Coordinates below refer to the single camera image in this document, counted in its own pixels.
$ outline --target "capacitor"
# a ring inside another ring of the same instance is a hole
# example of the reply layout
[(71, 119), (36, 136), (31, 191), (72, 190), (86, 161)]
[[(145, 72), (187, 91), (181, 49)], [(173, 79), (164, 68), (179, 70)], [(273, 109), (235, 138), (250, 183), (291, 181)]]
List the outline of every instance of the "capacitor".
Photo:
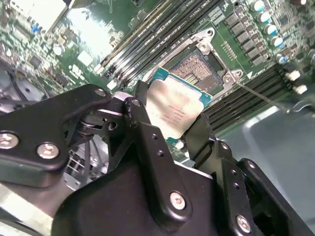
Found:
[(266, 25), (266, 27), (264, 28), (264, 32), (268, 35), (274, 35), (278, 32), (278, 29), (275, 25), (272, 24), (268, 24)]
[(315, 49), (311, 49), (307, 56), (311, 59), (311, 64), (315, 66)]
[(278, 64), (285, 64), (286, 63), (286, 61), (287, 61), (287, 58), (285, 57), (285, 56), (283, 56), (282, 54), (277, 54), (276, 55), (276, 62), (278, 63)]
[(251, 4), (251, 9), (253, 11), (262, 11), (263, 9), (265, 9), (265, 3), (263, 2), (263, 0), (254, 1)]
[(273, 37), (271, 39), (271, 45), (274, 47), (280, 47), (284, 43), (284, 40), (281, 37)]
[(294, 5), (305, 5), (307, 0), (291, 0), (291, 3)]
[(57, 56), (60, 56), (62, 53), (64, 53), (65, 49), (63, 45), (57, 44), (54, 48), (53, 48), (54, 53)]
[(257, 16), (257, 20), (259, 22), (262, 22), (262, 23), (265, 23), (267, 21), (269, 21), (270, 19), (270, 14), (268, 11), (265, 11), (265, 12), (261, 12), (258, 16)]

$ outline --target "microchip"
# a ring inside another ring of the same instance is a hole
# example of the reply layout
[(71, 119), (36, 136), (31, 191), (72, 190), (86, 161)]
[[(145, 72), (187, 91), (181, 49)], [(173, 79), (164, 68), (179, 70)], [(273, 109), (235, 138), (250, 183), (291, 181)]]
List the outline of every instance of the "microchip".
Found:
[(62, 75), (62, 74), (57, 74), (57, 75), (55, 76), (55, 79), (56, 79), (57, 82), (59, 82), (59, 84), (61, 84), (62, 86), (66, 86), (66, 85), (69, 83), (68, 79), (67, 79), (64, 75)]
[(33, 55), (32, 58), (29, 60), (29, 63), (35, 69), (37, 69), (40, 66), (40, 64), (42, 63), (42, 60), (37, 55)]
[(295, 44), (292, 45), (291, 50), (294, 50), (296, 48), (297, 48), (297, 44), (295, 43)]
[(289, 18), (287, 17), (287, 15), (284, 15), (281, 18), (279, 18), (279, 22), (281, 23), (281, 25), (285, 25), (286, 23), (289, 22)]
[(256, 48), (258, 48), (260, 51), (263, 50), (264, 44), (262, 42), (259, 42), (256, 44)]
[(241, 22), (242, 22), (242, 23), (245, 23), (245, 22), (247, 22), (247, 21), (249, 21), (248, 16), (244, 16), (244, 17), (241, 19)]
[(263, 62), (264, 62), (264, 59), (261, 56), (257, 57), (256, 59), (252, 61), (254, 66), (258, 66), (259, 64), (262, 64)]
[(237, 35), (240, 32), (242, 32), (244, 29), (244, 27), (242, 26), (241, 23), (238, 23), (236, 26), (234, 26), (233, 28), (231, 28), (231, 31), (233, 32), (233, 34)]
[(247, 32), (242, 33), (240, 36), (238, 36), (236, 39), (239, 41), (239, 43), (244, 43), (250, 38)]
[(282, 51), (282, 55), (285, 56), (285, 57), (288, 57), (291, 55), (291, 49), (289, 48), (286, 48)]
[(258, 56), (259, 55), (259, 51), (257, 48), (254, 48), (253, 50), (249, 51), (247, 54), (246, 54), (250, 59), (253, 59), (254, 57)]
[(296, 55), (296, 58), (297, 58), (298, 60), (303, 59), (303, 57), (304, 57), (304, 54), (303, 54), (303, 53), (299, 53), (298, 55)]
[(314, 21), (310, 21), (306, 24), (306, 29), (312, 30), (314, 28), (314, 26), (315, 26)]
[(249, 49), (253, 48), (254, 46), (255, 46), (254, 42), (250, 40), (247, 43), (245, 43), (244, 45), (242, 45), (242, 48), (245, 52), (247, 52)]
[(254, 34), (251, 38), (252, 38), (252, 40), (255, 40), (255, 39), (258, 39), (259, 36), (258, 36), (258, 34), (256, 33), (256, 34)]
[(234, 25), (238, 21), (237, 16), (233, 13), (229, 17), (226, 18), (225, 22), (228, 26)]
[(248, 27), (246, 28), (246, 31), (247, 31), (247, 32), (252, 31), (252, 30), (254, 30), (254, 26), (248, 26)]

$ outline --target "white capacitor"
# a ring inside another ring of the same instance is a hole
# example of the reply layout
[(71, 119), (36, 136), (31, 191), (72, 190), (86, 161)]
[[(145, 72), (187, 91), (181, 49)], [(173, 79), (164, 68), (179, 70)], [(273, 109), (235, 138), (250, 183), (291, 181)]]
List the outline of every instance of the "white capacitor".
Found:
[(265, 28), (264, 28), (264, 32), (267, 34), (267, 35), (274, 35), (278, 32), (278, 29), (275, 25), (271, 25), (271, 24), (268, 24)]
[(276, 56), (276, 62), (278, 64), (285, 64), (287, 61), (287, 58), (285, 56), (283, 56), (282, 54), (277, 54)]
[(54, 54), (56, 54), (57, 56), (61, 56), (62, 53), (64, 53), (64, 46), (62, 45), (56, 45), (53, 48)]
[(271, 39), (271, 45), (274, 47), (280, 47), (284, 43), (284, 40), (281, 37), (273, 37)]
[(251, 9), (253, 11), (262, 11), (263, 9), (265, 9), (265, 3), (263, 2), (263, 0), (254, 1), (251, 4)]
[(269, 21), (270, 19), (270, 14), (268, 11), (265, 11), (265, 12), (261, 12), (258, 16), (257, 16), (257, 20), (259, 22), (262, 22), (262, 23), (265, 23), (267, 21)]

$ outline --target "integrated circuit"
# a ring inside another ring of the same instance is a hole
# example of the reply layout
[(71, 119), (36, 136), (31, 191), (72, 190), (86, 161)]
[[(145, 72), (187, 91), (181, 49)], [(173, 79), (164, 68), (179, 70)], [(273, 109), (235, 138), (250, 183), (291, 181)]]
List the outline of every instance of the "integrated circuit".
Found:
[(242, 32), (244, 30), (244, 27), (242, 26), (241, 23), (238, 23), (236, 26), (234, 26), (233, 28), (231, 28), (231, 31), (233, 32), (233, 34), (237, 35), (240, 32)]
[(66, 86), (66, 85), (69, 83), (68, 79), (67, 79), (64, 75), (62, 75), (62, 74), (57, 74), (57, 75), (55, 76), (55, 79), (56, 79), (56, 81), (57, 81), (59, 84), (61, 84), (62, 86)]
[(229, 17), (226, 18), (225, 22), (228, 26), (232, 26), (234, 25), (236, 22), (238, 21), (237, 16), (235, 15), (235, 13), (232, 13), (232, 15), (230, 15)]
[(239, 41), (239, 43), (244, 43), (250, 38), (247, 32), (243, 32), (241, 35), (239, 35), (236, 39)]
[(259, 55), (259, 51), (257, 48), (254, 48), (253, 50), (249, 51), (248, 53), (246, 53), (246, 55), (250, 58), (253, 59), (254, 57)]
[(306, 24), (306, 29), (312, 30), (314, 28), (314, 26), (315, 26), (314, 21), (310, 21)]
[(259, 64), (262, 64), (264, 62), (264, 58), (262, 58), (261, 56), (255, 58), (252, 63), (254, 64), (254, 66), (258, 66)]
[(33, 55), (29, 60), (29, 63), (34, 67), (34, 69), (39, 68), (42, 63), (42, 60), (37, 55)]
[(254, 42), (253, 41), (248, 41), (246, 42), (245, 44), (242, 45), (242, 48), (245, 52), (247, 52), (249, 49), (253, 48), (255, 45), (254, 45)]
[(289, 18), (287, 15), (282, 16), (281, 18), (279, 18), (279, 22), (281, 23), (281, 25), (285, 25), (286, 23), (289, 22)]

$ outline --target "black mounting arm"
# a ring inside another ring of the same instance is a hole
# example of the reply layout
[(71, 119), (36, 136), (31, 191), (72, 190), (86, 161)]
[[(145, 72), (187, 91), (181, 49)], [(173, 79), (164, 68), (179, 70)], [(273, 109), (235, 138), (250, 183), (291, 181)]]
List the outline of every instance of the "black mounting arm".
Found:
[(86, 85), (1, 116), (0, 181), (53, 185), (69, 148), (100, 135), (109, 146), (109, 173), (64, 201), (52, 236), (259, 236), (271, 235), (270, 228), (313, 236), (255, 163), (233, 159), (202, 114), (185, 138), (195, 168), (210, 175), (176, 165), (150, 123), (146, 91), (138, 82), (134, 97), (111, 97)]

